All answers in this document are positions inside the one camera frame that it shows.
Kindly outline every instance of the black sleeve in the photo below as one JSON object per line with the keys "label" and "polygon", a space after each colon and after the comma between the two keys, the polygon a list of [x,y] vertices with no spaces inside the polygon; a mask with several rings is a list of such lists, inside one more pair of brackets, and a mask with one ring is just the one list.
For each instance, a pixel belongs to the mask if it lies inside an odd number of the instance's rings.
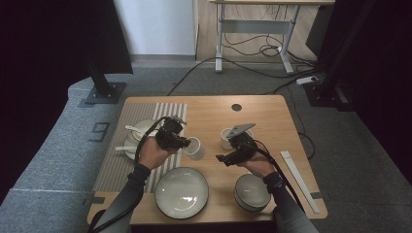
{"label": "black sleeve", "polygon": [[[97,223],[90,226],[89,231],[100,232],[96,230],[96,228],[98,229],[102,224],[107,223],[119,214],[124,213],[126,210],[132,211],[142,200],[145,181],[150,174],[151,170],[149,168],[137,164],[133,173],[128,175],[128,181],[125,187],[121,190],[107,211],[100,219],[98,219]],[[105,227],[102,232],[126,232],[129,227],[130,219],[131,213],[123,216],[113,224],[110,224],[110,226]]]}
{"label": "black sleeve", "polygon": [[266,183],[267,190],[272,193],[276,203],[273,216],[279,233],[319,232],[288,193],[278,172],[269,174],[263,178],[263,182]]}

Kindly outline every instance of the wall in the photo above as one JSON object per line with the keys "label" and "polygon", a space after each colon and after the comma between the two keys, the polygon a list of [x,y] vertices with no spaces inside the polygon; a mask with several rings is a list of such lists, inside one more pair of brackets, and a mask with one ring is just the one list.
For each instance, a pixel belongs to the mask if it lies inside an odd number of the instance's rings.
{"label": "wall", "polygon": [[193,0],[115,0],[129,53],[195,55]]}

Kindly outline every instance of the person's left hand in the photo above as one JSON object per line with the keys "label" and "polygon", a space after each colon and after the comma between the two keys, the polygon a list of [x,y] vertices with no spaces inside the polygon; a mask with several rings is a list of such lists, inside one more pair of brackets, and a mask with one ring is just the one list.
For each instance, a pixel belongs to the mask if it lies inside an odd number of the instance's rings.
{"label": "person's left hand", "polygon": [[152,170],[163,164],[166,158],[176,151],[164,150],[158,145],[154,137],[148,137],[140,150],[139,163]]}

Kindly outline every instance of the desk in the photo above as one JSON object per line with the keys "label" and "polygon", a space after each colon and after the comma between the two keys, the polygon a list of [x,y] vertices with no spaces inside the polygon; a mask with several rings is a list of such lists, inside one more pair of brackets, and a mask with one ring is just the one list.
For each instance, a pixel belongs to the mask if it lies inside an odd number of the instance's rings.
{"label": "desk", "polygon": [[[209,184],[209,200],[205,208],[196,216],[176,220],[165,216],[155,203],[153,193],[145,193],[142,201],[133,212],[130,224],[162,224],[162,223],[197,223],[197,222],[236,222],[270,220],[275,207],[272,201],[260,213],[249,213],[240,208],[233,197],[233,188],[237,179],[246,174],[245,168],[226,167],[218,161],[216,154],[227,154],[220,145],[220,135],[224,128],[237,124],[254,122],[252,128],[254,138],[262,141],[272,156],[279,163],[288,180],[302,202],[306,214],[310,218],[325,218],[327,210],[322,198],[315,199],[320,212],[315,214],[306,201],[297,182],[294,180],[280,151],[288,150],[311,193],[320,192],[307,160],[303,146],[300,143],[292,117],[285,99],[280,95],[248,95],[248,96],[168,96],[168,97],[130,97],[127,103],[185,103],[187,104],[185,137],[194,136],[203,143],[206,155],[200,161],[181,157],[180,166],[192,167],[202,173]],[[232,105],[242,108],[236,112]],[[123,108],[120,120],[126,116]],[[93,203],[88,213],[87,221],[91,222],[94,215],[107,209],[117,196],[117,192],[99,192],[95,197],[104,198],[101,204]]]}
{"label": "desk", "polygon": [[[332,5],[334,0],[209,0],[219,5],[218,33],[219,40],[216,51],[216,72],[222,71],[222,34],[223,33],[251,33],[251,34],[283,34],[285,40],[278,48],[288,74],[293,73],[293,68],[288,57],[288,46],[291,41],[294,25],[299,14],[300,5]],[[242,5],[294,5],[293,17],[290,21],[285,20],[245,20],[224,18],[225,4]]]}

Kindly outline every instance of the placemat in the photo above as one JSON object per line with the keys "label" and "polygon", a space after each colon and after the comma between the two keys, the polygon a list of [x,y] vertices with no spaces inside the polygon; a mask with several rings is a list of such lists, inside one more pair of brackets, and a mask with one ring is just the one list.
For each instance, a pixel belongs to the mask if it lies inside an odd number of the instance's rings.
{"label": "placemat", "polygon": [[[186,121],[187,104],[176,103],[125,103],[121,112],[118,126],[103,160],[93,191],[119,192],[127,182],[127,175],[133,171],[134,160],[127,157],[124,151],[116,151],[123,146],[129,133],[126,125],[135,125],[144,119],[158,120],[161,117],[178,116]],[[155,192],[155,185],[167,171],[179,167],[182,150],[169,156],[160,167],[153,169],[146,180],[145,192]]]}

